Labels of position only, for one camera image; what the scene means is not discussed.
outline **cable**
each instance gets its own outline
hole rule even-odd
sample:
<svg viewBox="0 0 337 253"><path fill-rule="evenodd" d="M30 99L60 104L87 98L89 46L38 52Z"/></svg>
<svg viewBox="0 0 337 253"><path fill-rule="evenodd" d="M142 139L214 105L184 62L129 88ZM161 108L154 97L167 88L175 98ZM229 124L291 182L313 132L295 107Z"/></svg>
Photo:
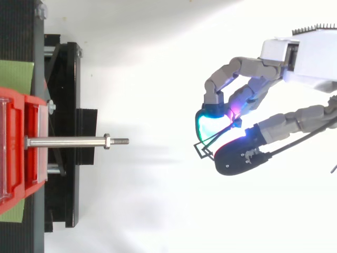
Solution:
<svg viewBox="0 0 337 253"><path fill-rule="evenodd" d="M211 137L207 138L206 140L203 140L202 142L204 143L205 141L208 141L209 139L215 137L213 140L211 140L203 149L208 149L210 145L212 145L221 135L223 135L225 132L231 130L234 127L234 123L230 124L229 126L225 127L222 129L220 132L212 135Z"/></svg>
<svg viewBox="0 0 337 253"><path fill-rule="evenodd" d="M277 149L271 153L269 153L270 157L276 155L276 154L279 154L289 148L292 148L293 146L296 146L297 144L300 144L301 142L303 141L306 141L307 139L315 136L316 134L320 133L320 132L323 132L324 130L326 130L327 128L331 127L332 125L336 124L337 123L337 117L333 118L332 120L330 120L328 123L322 125L320 128L312 131L311 133L307 134L306 136L302 137L302 138L299 138L298 140L292 142L292 143L289 143L288 145L285 145L283 147L281 147L280 149Z"/></svg>

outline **black frame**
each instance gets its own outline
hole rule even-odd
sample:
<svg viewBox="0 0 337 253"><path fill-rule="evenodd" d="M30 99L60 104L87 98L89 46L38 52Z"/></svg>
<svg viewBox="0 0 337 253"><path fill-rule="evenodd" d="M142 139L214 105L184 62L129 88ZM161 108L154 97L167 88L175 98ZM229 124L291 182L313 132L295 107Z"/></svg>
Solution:
<svg viewBox="0 0 337 253"><path fill-rule="evenodd" d="M54 46L53 55L45 56L45 77L56 111L49 116L49 135L95 136L97 110L80 109L79 45L60 44L59 35L45 35L45 45ZM53 222L65 222L67 228L78 223L79 165L94 163L94 148L49 149L48 162L64 169L49 174L45 184L45 232L53 231Z"/></svg>

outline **white background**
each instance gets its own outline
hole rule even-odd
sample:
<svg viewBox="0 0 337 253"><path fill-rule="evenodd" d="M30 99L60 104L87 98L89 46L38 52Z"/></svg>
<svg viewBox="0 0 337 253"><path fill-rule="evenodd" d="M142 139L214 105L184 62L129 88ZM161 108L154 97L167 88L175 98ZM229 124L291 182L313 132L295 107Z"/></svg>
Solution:
<svg viewBox="0 0 337 253"><path fill-rule="evenodd" d="M45 33L84 50L81 105L98 109L97 135L130 138L81 167L80 221L55 224L45 252L337 252L336 131L234 177L193 148L204 81L235 56L258 57L265 39L335 22L334 1L44 2ZM329 96L279 83L246 120Z"/></svg>

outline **screw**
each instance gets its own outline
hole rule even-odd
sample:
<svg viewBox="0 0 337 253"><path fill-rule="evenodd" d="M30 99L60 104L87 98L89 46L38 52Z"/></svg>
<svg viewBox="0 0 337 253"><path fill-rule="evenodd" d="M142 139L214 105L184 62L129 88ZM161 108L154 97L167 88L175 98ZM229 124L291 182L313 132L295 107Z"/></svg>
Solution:
<svg viewBox="0 0 337 253"><path fill-rule="evenodd" d="M47 5L40 3L35 10L35 16L39 17L41 20L46 20L48 18Z"/></svg>
<svg viewBox="0 0 337 253"><path fill-rule="evenodd" d="M47 106L49 114L52 115L56 110L56 104L54 104L53 100L49 100Z"/></svg>
<svg viewBox="0 0 337 253"><path fill-rule="evenodd" d="M111 145L128 145L129 139L111 139L110 144Z"/></svg>
<svg viewBox="0 0 337 253"><path fill-rule="evenodd" d="M83 58L83 49L82 48L79 48L78 50L77 50L77 56L78 56L78 58Z"/></svg>

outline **green mat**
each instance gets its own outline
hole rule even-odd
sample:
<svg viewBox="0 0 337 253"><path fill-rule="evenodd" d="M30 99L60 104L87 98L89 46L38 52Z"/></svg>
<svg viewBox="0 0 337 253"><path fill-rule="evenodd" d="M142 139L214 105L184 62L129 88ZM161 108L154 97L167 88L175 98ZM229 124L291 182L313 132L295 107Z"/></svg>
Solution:
<svg viewBox="0 0 337 253"><path fill-rule="evenodd" d="M0 86L16 90L20 93L30 94L33 62L15 62L0 60ZM22 222L25 200L22 199L11 210L0 215L0 222Z"/></svg>

